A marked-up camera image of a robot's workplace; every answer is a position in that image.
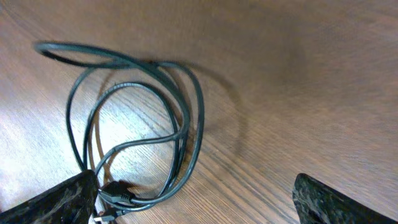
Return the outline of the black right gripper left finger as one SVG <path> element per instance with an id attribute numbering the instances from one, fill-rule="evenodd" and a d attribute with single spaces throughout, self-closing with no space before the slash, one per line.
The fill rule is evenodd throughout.
<path id="1" fill-rule="evenodd" d="M 1 223 L 88 223 L 98 195 L 92 170 L 84 170 L 1 213 Z"/>

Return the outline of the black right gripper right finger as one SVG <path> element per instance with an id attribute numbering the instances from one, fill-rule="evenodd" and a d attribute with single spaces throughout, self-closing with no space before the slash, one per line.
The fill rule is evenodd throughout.
<path id="1" fill-rule="evenodd" d="M 292 200 L 300 223 L 397 224 L 397 221 L 364 206 L 304 173 L 299 173 L 296 176 Z"/>

